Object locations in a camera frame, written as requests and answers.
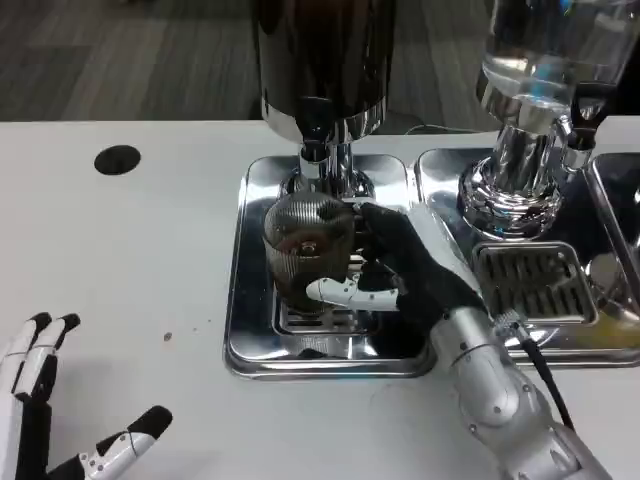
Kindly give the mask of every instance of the round hole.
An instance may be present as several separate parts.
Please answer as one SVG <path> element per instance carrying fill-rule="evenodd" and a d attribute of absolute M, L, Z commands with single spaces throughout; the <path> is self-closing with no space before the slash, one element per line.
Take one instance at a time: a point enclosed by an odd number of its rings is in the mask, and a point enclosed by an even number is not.
<path fill-rule="evenodd" d="M 129 173 L 140 163 L 140 152 L 131 145 L 114 145 L 101 151 L 93 162 L 103 175 Z"/>

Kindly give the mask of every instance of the coffee machine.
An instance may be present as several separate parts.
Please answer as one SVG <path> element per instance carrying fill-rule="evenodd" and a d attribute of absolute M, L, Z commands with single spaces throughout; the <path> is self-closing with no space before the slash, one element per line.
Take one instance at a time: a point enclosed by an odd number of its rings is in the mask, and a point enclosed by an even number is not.
<path fill-rule="evenodd" d="M 433 355 L 414 325 L 397 313 L 291 308 L 275 286 L 264 242 L 268 212 L 296 192 L 410 208 L 404 164 L 351 149 L 385 118 L 396 0 L 254 0 L 252 7 L 262 115 L 299 145 L 299 155 L 259 159 L 243 180 L 226 363 L 260 379 L 420 375 Z M 363 259 L 354 251 L 348 263 L 357 278 Z"/>
<path fill-rule="evenodd" d="M 401 212 L 418 198 L 489 287 L 490 313 L 524 310 L 550 364 L 640 363 L 640 341 L 620 343 L 640 339 L 640 309 L 628 294 L 640 285 L 637 252 L 620 238 L 625 228 L 601 181 L 636 178 L 624 169 L 640 165 L 627 157 L 590 160 L 637 37 L 638 3 L 496 0 L 477 88 L 503 123 L 495 147 L 432 150 L 407 172 L 396 158 L 351 149 L 384 121 L 395 0 L 253 0 L 262 114 L 299 154 L 261 158 L 242 181 L 228 367 L 251 378 L 290 379 L 416 376 L 434 364 L 427 339 L 396 312 L 309 313 L 284 301 L 265 225 L 277 217 L 274 206 L 300 192 L 343 202 L 367 197 Z M 605 171 L 612 165 L 618 170 Z M 303 217 L 309 210 L 284 207 Z M 596 233 L 585 244 L 587 228 Z M 608 264 L 621 265 L 621 275 L 608 275 Z M 358 282 L 362 265 L 354 249 L 347 278 Z M 532 284 L 540 288 L 531 292 Z M 516 341 L 507 346 L 527 361 Z"/>

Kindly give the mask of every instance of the white robotic finger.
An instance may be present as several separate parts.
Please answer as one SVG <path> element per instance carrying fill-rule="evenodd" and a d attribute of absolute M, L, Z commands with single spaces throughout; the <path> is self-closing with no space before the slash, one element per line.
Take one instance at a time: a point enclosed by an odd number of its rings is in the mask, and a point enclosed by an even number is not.
<path fill-rule="evenodd" d="M 321 278 L 307 286 L 307 296 L 312 300 L 338 305 L 350 310 L 395 312 L 398 307 L 398 290 L 376 292 L 358 289 L 355 280 L 340 283 L 331 278 Z"/>
<path fill-rule="evenodd" d="M 49 480 L 115 480 L 160 438 L 173 416 L 164 407 L 155 406 L 118 432 L 96 445 L 95 452 L 80 453 L 59 465 Z"/>
<path fill-rule="evenodd" d="M 51 316 L 48 313 L 39 313 L 27 320 L 9 342 L 0 363 L 0 393 L 13 392 L 29 349 L 50 323 Z"/>
<path fill-rule="evenodd" d="M 67 332 L 80 324 L 75 313 L 57 318 L 38 335 L 27 354 L 16 383 L 15 395 L 29 398 L 39 396 L 47 401 L 55 383 L 57 371 L 56 350 L 62 346 Z"/>

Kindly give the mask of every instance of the glass cup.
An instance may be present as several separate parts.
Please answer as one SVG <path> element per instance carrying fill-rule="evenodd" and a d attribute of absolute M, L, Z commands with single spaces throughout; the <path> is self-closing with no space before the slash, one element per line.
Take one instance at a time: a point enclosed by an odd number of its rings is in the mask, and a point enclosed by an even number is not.
<path fill-rule="evenodd" d="M 320 278 L 344 281 L 354 241 L 353 210 L 319 192 L 283 197 L 268 211 L 263 240 L 278 293 L 288 307 L 316 315 L 329 305 L 307 297 Z"/>

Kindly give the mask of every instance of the black cable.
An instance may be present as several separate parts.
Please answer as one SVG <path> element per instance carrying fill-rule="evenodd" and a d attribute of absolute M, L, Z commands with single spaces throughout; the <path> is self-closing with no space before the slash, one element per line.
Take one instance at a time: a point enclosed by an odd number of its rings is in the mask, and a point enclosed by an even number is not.
<path fill-rule="evenodd" d="M 544 381 L 545 385 L 549 389 L 549 393 L 551 394 L 551 398 L 556 404 L 558 408 L 558 412 L 560 412 L 560 418 L 562 418 L 562 423 L 567 428 L 570 428 L 574 432 L 576 431 L 573 426 L 573 420 L 571 420 L 571 415 L 569 415 L 569 410 L 567 409 L 567 405 L 564 403 L 564 399 L 560 394 L 560 390 L 558 390 L 558 385 L 556 381 L 553 379 L 553 374 L 551 373 L 551 369 L 547 364 L 547 360 L 542 355 L 540 348 L 538 348 L 538 344 L 531 338 L 527 338 L 521 342 L 522 349 L 527 352 L 529 359 L 533 363 L 533 366 L 536 367 L 540 378 Z"/>

